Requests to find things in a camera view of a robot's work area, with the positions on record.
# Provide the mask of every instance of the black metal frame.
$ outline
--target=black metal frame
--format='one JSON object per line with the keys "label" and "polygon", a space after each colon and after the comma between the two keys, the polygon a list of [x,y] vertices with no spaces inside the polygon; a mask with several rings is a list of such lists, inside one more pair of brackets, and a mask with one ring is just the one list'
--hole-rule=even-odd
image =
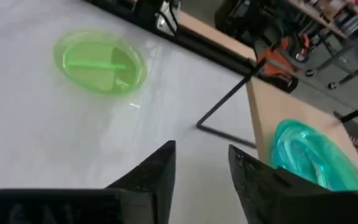
{"label": "black metal frame", "polygon": [[347,82],[351,81],[355,77],[358,77],[358,69],[354,70],[353,72],[348,73],[343,79],[337,81],[337,82],[331,82],[328,84],[328,88],[330,90],[333,90],[341,85],[346,84]]}
{"label": "black metal frame", "polygon": [[[203,125],[203,123],[213,114],[215,113],[215,111],[217,111],[228,99],[230,99],[231,96],[233,96],[241,87],[243,87],[251,78],[252,76],[256,75],[259,70],[261,68],[263,68],[263,66],[268,63],[268,61],[266,59],[261,60],[255,67],[254,69],[251,70],[251,72],[246,75],[236,86],[234,86],[229,93],[227,93],[226,95],[224,95],[224,97],[222,99],[220,99],[206,114],[204,114],[204,116],[197,121],[196,123],[196,127],[202,131],[205,131],[207,133],[219,136],[221,138],[225,138],[228,139],[230,141],[234,141],[240,144],[243,144],[245,146],[251,147],[253,149],[256,149],[256,145],[253,142],[250,142],[248,140],[245,139],[241,139],[239,137],[233,136],[231,134],[219,131],[217,129],[214,128],[210,128],[207,127],[205,125]],[[342,116],[342,117],[337,117],[342,123],[346,123],[354,118],[358,117],[358,110],[354,110],[353,112],[350,112],[349,114]]]}

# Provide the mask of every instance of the teal plastic plate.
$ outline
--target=teal plastic plate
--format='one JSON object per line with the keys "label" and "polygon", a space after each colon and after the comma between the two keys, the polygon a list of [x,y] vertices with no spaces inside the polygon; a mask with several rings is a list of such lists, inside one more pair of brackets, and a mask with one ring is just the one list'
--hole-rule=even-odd
{"label": "teal plastic plate", "polygon": [[358,169],[342,150],[297,120],[277,126],[270,161],[329,190],[358,190]]}

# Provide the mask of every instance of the black cable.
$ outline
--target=black cable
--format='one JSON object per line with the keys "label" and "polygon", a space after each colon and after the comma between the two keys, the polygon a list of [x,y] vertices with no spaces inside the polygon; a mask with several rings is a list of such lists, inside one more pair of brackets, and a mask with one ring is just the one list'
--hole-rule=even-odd
{"label": "black cable", "polygon": [[160,15],[164,18],[165,22],[166,22],[167,25],[168,25],[168,28],[171,30],[171,32],[173,33],[173,35],[175,35],[177,32],[176,32],[176,30],[173,28],[173,26],[171,25],[171,23],[169,22],[167,16],[166,16],[164,13],[162,13],[162,12],[158,12],[158,14],[160,14]]}
{"label": "black cable", "polygon": [[177,17],[174,15],[173,10],[172,10],[172,1],[173,1],[173,0],[170,0],[169,3],[168,3],[168,5],[169,5],[169,12],[170,12],[170,14],[171,14],[171,16],[172,16],[173,21],[175,22],[175,24],[177,25],[177,28],[178,28]]}

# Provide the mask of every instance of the metal stand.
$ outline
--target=metal stand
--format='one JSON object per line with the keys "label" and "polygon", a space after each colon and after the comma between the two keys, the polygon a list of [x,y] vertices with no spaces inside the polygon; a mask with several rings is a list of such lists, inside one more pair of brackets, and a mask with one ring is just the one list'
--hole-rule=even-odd
{"label": "metal stand", "polygon": [[320,71],[330,66],[332,63],[335,63],[338,59],[340,59],[343,55],[348,53],[348,51],[352,50],[354,47],[358,47],[358,38],[356,38],[355,40],[347,41],[340,51],[333,54],[331,58],[323,62],[321,65],[318,65],[315,69],[307,70],[306,76],[312,77],[313,75],[316,75]]}
{"label": "metal stand", "polygon": [[352,80],[353,78],[358,77],[358,69],[348,75],[346,75],[346,77],[344,77],[342,80],[340,80],[339,82],[331,82],[328,84],[328,88],[330,90],[334,90],[337,87],[349,82],[350,80]]}
{"label": "metal stand", "polygon": [[228,140],[232,140],[234,142],[246,145],[248,147],[251,147],[253,149],[256,149],[255,143],[252,143],[250,141],[241,139],[239,137],[235,137],[233,135],[224,133],[222,131],[218,131],[216,129],[204,126],[203,123],[216,111],[218,110],[232,95],[234,95],[242,86],[244,86],[252,76],[254,76],[256,73],[259,72],[259,70],[266,64],[266,60],[260,61],[255,68],[251,70],[251,72],[245,76],[233,89],[229,91],[228,94],[226,94],[221,100],[219,100],[218,103],[216,103],[196,124],[196,127],[202,131],[206,131],[207,133],[214,134],[216,136],[226,138]]}
{"label": "metal stand", "polygon": [[[334,47],[331,45],[331,43],[329,43],[328,38],[335,36],[333,34],[332,31],[329,31],[327,34],[321,34],[321,33],[317,33],[316,34],[319,37],[319,42],[321,44],[324,45],[324,47],[326,48],[326,50],[329,52],[330,56],[333,56],[336,54],[337,50],[334,49]],[[347,66],[347,64],[345,62],[342,61],[335,61],[334,62],[335,66],[337,66],[338,68],[340,68],[341,70],[347,72],[347,73],[352,73],[353,71]]]}

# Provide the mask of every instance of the workshop background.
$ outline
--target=workshop background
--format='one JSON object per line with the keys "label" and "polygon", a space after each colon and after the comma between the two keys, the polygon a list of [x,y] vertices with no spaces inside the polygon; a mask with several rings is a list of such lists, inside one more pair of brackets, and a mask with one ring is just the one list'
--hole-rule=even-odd
{"label": "workshop background", "polygon": [[[214,13],[218,10],[222,2],[223,0],[182,0],[181,9],[214,27]],[[358,29],[358,18],[351,19],[344,27],[344,30],[348,35],[352,34]],[[335,38],[330,38],[329,42],[335,49],[339,50],[341,48],[341,44]],[[262,42],[255,45],[257,54],[260,54],[264,48],[266,48],[266,46]],[[321,44],[311,54],[306,66],[308,68],[314,68],[329,57],[329,52],[325,49],[323,44]],[[342,63],[345,63],[352,70],[358,68],[358,49],[354,49],[346,54],[342,58]],[[333,111],[340,112],[341,114],[350,113],[353,111],[352,108],[338,103],[327,95],[336,96],[340,100],[349,102],[352,106],[355,106],[358,109],[358,77],[335,90],[326,88],[328,83],[337,82],[346,75],[347,73],[340,68],[337,68],[335,65],[330,65],[318,75],[307,79],[307,82],[314,88],[300,82],[291,95],[296,96],[321,110],[325,110],[328,113],[332,113]]]}

